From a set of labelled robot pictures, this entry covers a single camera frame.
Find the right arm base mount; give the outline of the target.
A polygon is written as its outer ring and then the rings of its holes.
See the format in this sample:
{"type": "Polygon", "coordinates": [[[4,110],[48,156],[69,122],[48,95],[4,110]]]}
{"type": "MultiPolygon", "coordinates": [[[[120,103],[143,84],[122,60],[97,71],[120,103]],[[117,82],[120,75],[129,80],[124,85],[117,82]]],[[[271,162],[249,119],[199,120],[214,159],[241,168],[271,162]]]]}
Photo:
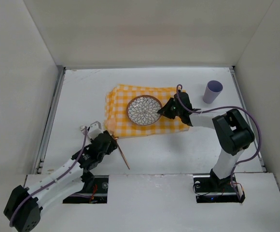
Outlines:
{"type": "Polygon", "coordinates": [[[233,177],[218,185],[209,174],[193,176],[193,192],[197,203],[243,203],[245,191],[243,186],[233,177]]]}

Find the copper spoon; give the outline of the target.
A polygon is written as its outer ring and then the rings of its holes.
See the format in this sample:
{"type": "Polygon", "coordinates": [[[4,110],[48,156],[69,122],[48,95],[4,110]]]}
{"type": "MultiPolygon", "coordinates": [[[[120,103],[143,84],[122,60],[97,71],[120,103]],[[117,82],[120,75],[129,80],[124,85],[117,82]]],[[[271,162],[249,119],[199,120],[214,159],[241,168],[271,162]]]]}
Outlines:
{"type": "Polygon", "coordinates": [[[124,162],[125,162],[127,168],[130,170],[130,165],[128,164],[128,161],[127,161],[127,159],[126,159],[126,157],[125,157],[125,155],[124,155],[124,153],[123,153],[121,147],[119,146],[118,137],[114,137],[114,139],[115,139],[115,141],[117,142],[117,147],[118,147],[118,149],[119,149],[119,151],[120,151],[120,154],[121,154],[121,156],[122,156],[122,158],[123,158],[123,160],[124,160],[124,162]]]}

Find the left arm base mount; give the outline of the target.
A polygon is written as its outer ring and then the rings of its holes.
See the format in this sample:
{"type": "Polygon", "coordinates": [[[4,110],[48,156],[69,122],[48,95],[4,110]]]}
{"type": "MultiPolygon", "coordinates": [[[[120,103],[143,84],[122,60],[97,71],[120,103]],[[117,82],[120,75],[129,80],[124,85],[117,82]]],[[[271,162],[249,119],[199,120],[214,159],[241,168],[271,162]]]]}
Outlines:
{"type": "Polygon", "coordinates": [[[96,175],[91,184],[63,200],[63,204],[106,204],[108,200],[109,176],[96,175]]]}

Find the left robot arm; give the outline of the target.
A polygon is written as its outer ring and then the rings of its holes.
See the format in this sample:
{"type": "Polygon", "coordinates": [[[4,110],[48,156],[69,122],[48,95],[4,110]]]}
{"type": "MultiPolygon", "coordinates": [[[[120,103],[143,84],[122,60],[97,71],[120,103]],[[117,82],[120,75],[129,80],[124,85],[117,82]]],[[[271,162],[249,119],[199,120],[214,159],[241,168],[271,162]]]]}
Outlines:
{"type": "Polygon", "coordinates": [[[37,226],[48,207],[80,191],[90,190],[89,199],[92,199],[98,185],[91,170],[117,148],[117,140],[105,130],[90,137],[90,144],[83,143],[81,149],[51,175],[29,187],[15,187],[3,211],[9,226],[18,232],[29,232],[37,226]]]}

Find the floral patterned bowl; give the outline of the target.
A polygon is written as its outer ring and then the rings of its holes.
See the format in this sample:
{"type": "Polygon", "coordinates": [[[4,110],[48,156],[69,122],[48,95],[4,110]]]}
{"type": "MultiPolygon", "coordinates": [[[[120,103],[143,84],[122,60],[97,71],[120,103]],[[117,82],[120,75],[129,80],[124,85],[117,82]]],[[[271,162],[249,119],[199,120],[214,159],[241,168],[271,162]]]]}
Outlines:
{"type": "Polygon", "coordinates": [[[162,108],[159,99],[151,95],[134,97],[126,107],[128,119],[137,126],[150,126],[156,123],[161,115],[157,113],[162,108]]]}

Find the lavender cup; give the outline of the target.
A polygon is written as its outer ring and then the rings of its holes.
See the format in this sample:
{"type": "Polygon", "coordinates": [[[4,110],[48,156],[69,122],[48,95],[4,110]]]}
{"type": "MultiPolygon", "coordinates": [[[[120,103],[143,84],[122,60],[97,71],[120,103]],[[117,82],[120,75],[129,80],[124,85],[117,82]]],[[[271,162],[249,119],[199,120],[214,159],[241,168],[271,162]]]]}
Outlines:
{"type": "Polygon", "coordinates": [[[203,102],[207,104],[213,103],[222,90],[222,83],[216,80],[209,81],[206,85],[205,93],[203,95],[203,102]]]}

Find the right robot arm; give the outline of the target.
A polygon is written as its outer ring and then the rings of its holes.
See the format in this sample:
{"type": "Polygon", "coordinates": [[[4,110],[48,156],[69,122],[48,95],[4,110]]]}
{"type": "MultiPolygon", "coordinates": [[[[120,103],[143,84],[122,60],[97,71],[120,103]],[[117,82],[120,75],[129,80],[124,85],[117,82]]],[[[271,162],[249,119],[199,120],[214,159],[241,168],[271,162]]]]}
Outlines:
{"type": "Polygon", "coordinates": [[[169,119],[179,117],[183,124],[190,127],[209,128],[216,132],[221,152],[210,171],[210,181],[218,187],[230,181],[240,155],[255,140],[241,112],[246,111],[236,106],[196,109],[192,107],[188,94],[178,91],[157,113],[169,119]]]}

